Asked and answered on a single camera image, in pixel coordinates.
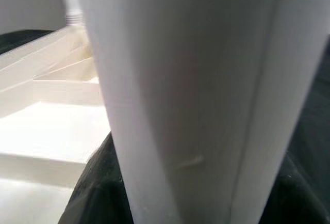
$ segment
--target black cloth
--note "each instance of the black cloth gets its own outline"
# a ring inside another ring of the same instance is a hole
[[[330,42],[259,224],[330,223]]]
[[[133,224],[111,133],[88,161],[59,224]]]
[[[36,40],[49,33],[51,33],[50,30],[25,29],[0,35],[0,54]]]

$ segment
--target black fabric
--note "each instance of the black fabric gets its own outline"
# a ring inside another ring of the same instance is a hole
[[[0,35],[0,54],[51,33],[50,30],[25,29]]]
[[[88,161],[59,224],[132,224],[111,133]]]
[[[330,223],[330,43],[260,224]]]

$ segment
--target white wall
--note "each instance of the white wall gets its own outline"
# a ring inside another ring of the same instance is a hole
[[[0,0],[0,34],[65,26],[63,0]]]

